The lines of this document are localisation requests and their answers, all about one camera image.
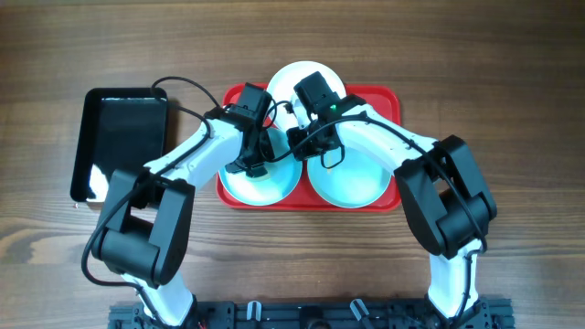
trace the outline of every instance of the wooden surface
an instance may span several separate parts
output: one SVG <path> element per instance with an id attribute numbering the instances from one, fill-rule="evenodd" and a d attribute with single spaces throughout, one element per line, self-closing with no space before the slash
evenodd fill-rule
<path id="1" fill-rule="evenodd" d="M 268 81 L 305 59 L 348 83 L 389 86 L 407 129 L 466 140 L 498 204 L 478 290 L 511 298 L 518 328 L 585 324 L 579 2 L 5 3 L 0 328 L 103 328 L 110 305 L 136 301 L 129 289 L 94 286 L 80 272 L 99 215 L 69 198 L 88 90 L 182 75 L 220 98 L 235 83 Z M 210 108 L 187 85 L 165 88 L 191 109 Z M 197 126 L 181 115 L 179 140 Z M 401 208 L 383 215 L 236 211 L 208 186 L 196 196 L 182 269 L 201 301 L 298 301 L 421 297 L 428 262 Z M 91 269 L 115 278 L 97 262 Z"/>

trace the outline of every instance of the white arm segment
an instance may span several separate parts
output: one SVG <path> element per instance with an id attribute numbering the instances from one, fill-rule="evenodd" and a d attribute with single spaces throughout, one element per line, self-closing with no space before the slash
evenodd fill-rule
<path id="1" fill-rule="evenodd" d="M 429 151 L 437 140 L 411 133 L 399 125 L 379 115 L 371 105 L 360 105 L 344 113 L 344 116 L 366 111 L 367 116 L 377 122 L 383 122 L 413 140 L 423 150 Z M 396 135 L 375 124 L 366 122 L 341 122 L 337 124 L 337 134 L 341 144 L 368 155 L 391 174 L 405 160 L 420 157 L 420 153 L 402 142 Z"/>
<path id="2" fill-rule="evenodd" d="M 153 304 L 154 309 L 158 312 L 161 321 L 167 325 L 179 326 L 183 323 L 189 314 L 191 304 L 193 304 L 193 294 L 185 286 L 183 276 L 178 271 L 175 277 L 166 285 L 153 289 L 148 286 L 146 281 L 135 278 L 130 274 L 122 274 L 122 278 L 128 282 L 138 283 L 144 288 L 144 292 Z M 144 313 L 150 317 L 150 312 L 144 303 Z"/>
<path id="3" fill-rule="evenodd" d="M 479 249 L 482 242 L 479 239 L 466 244 L 459 249 L 457 256 L 447 260 L 444 256 L 431 255 L 431 287 L 429 287 L 429 300 L 446 318 L 454 317 L 461 306 L 463 290 L 465 287 L 465 262 L 463 258 L 469 251 Z M 472 276 L 469 299 L 465 310 L 473 306 L 478 299 L 475 289 L 475 265 L 477 255 L 472 256 Z"/>
<path id="4" fill-rule="evenodd" d="M 185 179 L 198 190 L 224 165 L 238 158 L 242 146 L 243 133 L 237 130 L 233 124 L 221 120 L 209 120 L 209 124 L 212 130 L 211 138 L 185 160 L 181 161 L 175 169 L 171 169 L 163 174 L 164 178 L 170 180 Z M 206 125 L 201 124 L 196 133 L 178 145 L 169 154 L 153 160 L 144 166 L 149 167 L 151 173 L 156 173 L 199 143 L 205 136 L 206 131 Z"/>

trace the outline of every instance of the red tray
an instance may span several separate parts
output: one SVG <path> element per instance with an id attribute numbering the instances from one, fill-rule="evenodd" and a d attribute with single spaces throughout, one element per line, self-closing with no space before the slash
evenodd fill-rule
<path id="1" fill-rule="evenodd" d="M 256 83 L 256 86 L 266 89 L 268 84 Z M 238 84 L 226 92 L 223 97 L 223 104 L 236 103 L 238 97 L 244 89 L 244 84 Z M 347 93 L 353 93 L 365 99 L 374 109 L 386 119 L 400 124 L 400 104 L 399 99 L 394 92 L 384 86 L 369 86 L 369 85 L 346 85 Z M 314 191 L 309 176 L 306 171 L 306 163 L 303 162 L 303 174 L 301 180 L 296 188 L 285 199 L 269 206 L 250 206 L 239 202 L 229 194 L 226 188 L 221 184 L 219 177 L 217 178 L 216 190 L 219 199 L 223 201 L 228 207 L 237 209 L 266 209 L 266 210 L 295 210 L 295 211 L 355 211 L 355 212 L 386 212 L 396 208 L 400 204 L 400 195 L 394 177 L 390 181 L 390 185 L 386 192 L 371 205 L 347 209 L 331 205 L 323 200 L 317 192 Z"/>

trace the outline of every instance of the wooden table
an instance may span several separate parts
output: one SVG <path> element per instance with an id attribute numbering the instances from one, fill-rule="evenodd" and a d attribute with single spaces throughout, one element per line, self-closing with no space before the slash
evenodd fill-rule
<path id="1" fill-rule="evenodd" d="M 0 8 L 0 328 L 103 328 L 110 305 L 136 301 L 80 272 L 100 212 L 69 198 L 88 90 L 182 75 L 221 97 L 306 59 L 389 86 L 407 129 L 466 140 L 499 208 L 478 290 L 511 298 L 518 328 L 585 324 L 584 5 L 24 2 Z M 210 109 L 187 85 L 165 88 Z M 179 139 L 197 127 L 181 115 Z M 193 215 L 182 271 L 201 301 L 421 297 L 429 286 L 401 208 L 237 211 L 211 185 Z"/>

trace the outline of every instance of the white plate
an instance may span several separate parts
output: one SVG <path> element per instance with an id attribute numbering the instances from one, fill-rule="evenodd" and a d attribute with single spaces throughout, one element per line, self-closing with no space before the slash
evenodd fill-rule
<path id="1" fill-rule="evenodd" d="M 331 166 L 340 159 L 339 149 L 329 151 L 324 155 L 324 164 Z M 344 208 L 364 207 L 378 200 L 392 177 L 367 155 L 348 147 L 345 160 L 332 169 L 321 166 L 320 156 L 310 158 L 307 173 L 319 196 L 332 205 Z"/>
<path id="2" fill-rule="evenodd" d="M 298 97 L 294 92 L 294 86 L 302 79 L 317 71 L 321 72 L 331 90 L 337 92 L 339 98 L 346 96 L 344 82 L 339 79 L 335 72 L 327 66 L 313 61 L 299 61 L 280 69 L 272 77 L 266 91 L 272 95 L 275 101 L 290 101 L 295 109 L 299 106 L 302 107 L 303 105 L 298 101 Z M 296 117 L 293 114 L 287 113 L 282 106 L 279 106 L 277 111 L 278 114 L 276 115 L 274 124 L 281 130 L 286 132 L 299 125 Z"/>
<path id="3" fill-rule="evenodd" d="M 289 150 L 286 134 L 278 129 L 269 128 L 275 156 L 280 156 Z M 294 160 L 292 154 L 281 161 L 265 163 L 267 175 L 250 178 L 246 173 L 229 174 L 226 168 L 219 171 L 221 184 L 228 193 L 239 202 L 251 206 L 268 206 L 286 198 L 299 183 L 303 172 L 303 163 Z"/>

